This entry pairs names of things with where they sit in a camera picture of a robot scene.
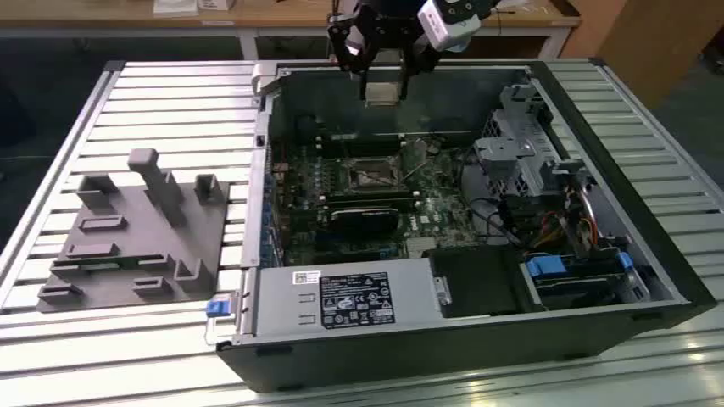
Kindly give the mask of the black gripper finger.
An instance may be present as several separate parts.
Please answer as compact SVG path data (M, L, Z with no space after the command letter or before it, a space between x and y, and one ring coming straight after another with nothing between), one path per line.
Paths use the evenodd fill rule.
M411 77L435 70L440 52L429 44L424 47L417 47L415 44L405 45L400 52L399 99L405 100Z
M373 60L373 47L361 46L357 54L352 54L347 46L347 39L353 29L364 35L369 29L369 12L352 14L332 14L328 19L327 34L340 70L355 74L360 78L359 97L367 99L368 70Z

